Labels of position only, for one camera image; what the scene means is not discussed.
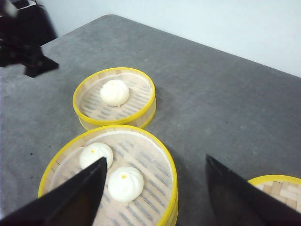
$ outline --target gray tabletop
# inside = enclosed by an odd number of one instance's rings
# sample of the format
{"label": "gray tabletop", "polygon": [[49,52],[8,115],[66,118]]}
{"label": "gray tabletop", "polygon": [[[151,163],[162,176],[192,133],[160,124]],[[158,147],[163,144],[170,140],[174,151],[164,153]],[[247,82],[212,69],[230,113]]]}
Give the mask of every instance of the gray tabletop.
{"label": "gray tabletop", "polygon": [[2,216],[37,197],[48,162],[85,131],[71,103],[77,85],[116,66],[140,69],[156,85],[157,112],[146,130],[174,158],[180,225],[216,225],[206,153],[245,179],[301,177],[300,78],[118,16],[94,20],[43,50],[59,70],[35,79],[21,65],[1,70]]}

